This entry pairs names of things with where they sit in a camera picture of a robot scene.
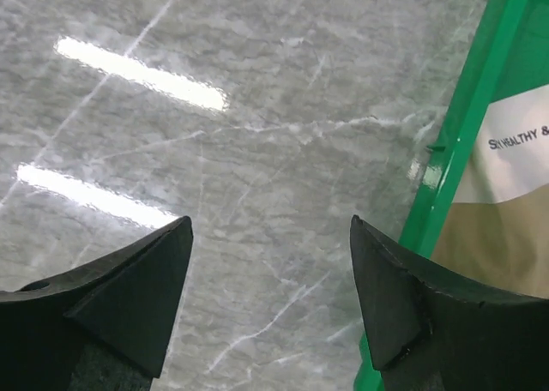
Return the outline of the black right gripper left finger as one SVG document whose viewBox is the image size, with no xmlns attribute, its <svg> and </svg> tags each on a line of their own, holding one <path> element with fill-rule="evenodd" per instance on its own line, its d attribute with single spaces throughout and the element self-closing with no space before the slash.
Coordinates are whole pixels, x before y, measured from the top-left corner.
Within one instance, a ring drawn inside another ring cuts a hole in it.
<svg viewBox="0 0 549 391">
<path fill-rule="evenodd" d="M 191 219 L 1 294 L 4 390 L 148 390 L 160 377 L 193 244 Z"/>
</svg>

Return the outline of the green plastic bin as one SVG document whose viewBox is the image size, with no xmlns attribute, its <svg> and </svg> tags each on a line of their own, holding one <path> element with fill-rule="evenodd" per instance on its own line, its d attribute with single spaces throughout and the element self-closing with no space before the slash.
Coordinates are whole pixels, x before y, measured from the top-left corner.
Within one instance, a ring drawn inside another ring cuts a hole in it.
<svg viewBox="0 0 549 391">
<path fill-rule="evenodd" d="M 548 88 L 548 0 L 488 0 L 401 236 L 391 239 L 435 262 L 431 255 L 489 105 L 543 86 Z M 388 390 L 372 366 L 365 333 L 359 349 L 354 388 Z"/>
</svg>

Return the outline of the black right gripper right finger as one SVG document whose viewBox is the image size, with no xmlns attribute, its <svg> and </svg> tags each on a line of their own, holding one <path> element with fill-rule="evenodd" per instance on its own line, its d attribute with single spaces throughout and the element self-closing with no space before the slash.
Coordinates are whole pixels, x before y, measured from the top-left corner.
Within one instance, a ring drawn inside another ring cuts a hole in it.
<svg viewBox="0 0 549 391">
<path fill-rule="evenodd" d="M 371 363 L 386 389 L 547 389 L 545 299 L 452 272 L 359 217 L 350 250 Z"/>
</svg>

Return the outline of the tan underwear with white waistband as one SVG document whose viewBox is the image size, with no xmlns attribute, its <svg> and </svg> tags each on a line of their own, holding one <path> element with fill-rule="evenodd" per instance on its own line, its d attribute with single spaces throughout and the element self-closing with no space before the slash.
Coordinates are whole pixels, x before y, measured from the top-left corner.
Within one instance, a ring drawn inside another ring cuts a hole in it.
<svg viewBox="0 0 549 391">
<path fill-rule="evenodd" d="M 489 105 L 433 261 L 470 279 L 548 296 L 548 88 Z"/>
</svg>

